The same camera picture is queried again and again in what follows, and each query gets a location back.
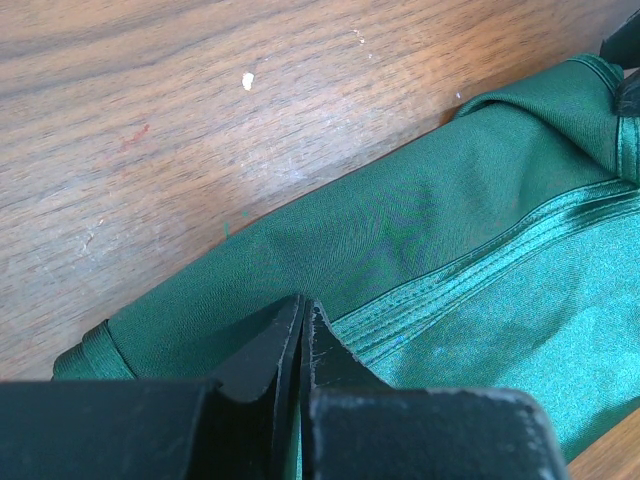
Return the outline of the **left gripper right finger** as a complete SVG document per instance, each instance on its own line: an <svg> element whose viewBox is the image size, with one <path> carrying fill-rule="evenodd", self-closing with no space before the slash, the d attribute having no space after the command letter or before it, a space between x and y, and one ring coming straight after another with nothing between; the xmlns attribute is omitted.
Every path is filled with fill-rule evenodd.
<svg viewBox="0 0 640 480"><path fill-rule="evenodd" d="M305 479L565 479L546 413L517 390L395 389L309 301L301 336Z"/></svg>

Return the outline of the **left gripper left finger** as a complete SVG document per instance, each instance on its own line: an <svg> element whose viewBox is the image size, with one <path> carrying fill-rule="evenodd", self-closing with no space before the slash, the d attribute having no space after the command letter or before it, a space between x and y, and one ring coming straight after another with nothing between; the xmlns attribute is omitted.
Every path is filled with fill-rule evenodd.
<svg viewBox="0 0 640 480"><path fill-rule="evenodd" d="M8 382L5 479L292 479L305 300L212 373L182 380Z"/></svg>

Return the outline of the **dark green cloth napkin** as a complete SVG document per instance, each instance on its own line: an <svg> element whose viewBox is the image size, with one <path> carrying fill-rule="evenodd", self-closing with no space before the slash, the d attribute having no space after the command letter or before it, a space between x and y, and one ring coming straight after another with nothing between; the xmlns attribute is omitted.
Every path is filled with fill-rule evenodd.
<svg viewBox="0 0 640 480"><path fill-rule="evenodd" d="M293 295L397 388L513 388L567 460L639 406L639 122L584 54L480 95L230 236L57 358L62 379L196 377Z"/></svg>

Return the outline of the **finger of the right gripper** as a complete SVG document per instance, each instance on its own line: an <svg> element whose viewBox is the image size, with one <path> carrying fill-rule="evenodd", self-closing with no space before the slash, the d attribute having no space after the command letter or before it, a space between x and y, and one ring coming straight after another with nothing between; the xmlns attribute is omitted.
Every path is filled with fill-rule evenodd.
<svg viewBox="0 0 640 480"><path fill-rule="evenodd" d="M639 116L639 11L631 15L600 47L599 55L623 70L632 70L616 87L614 109L622 117Z"/></svg>

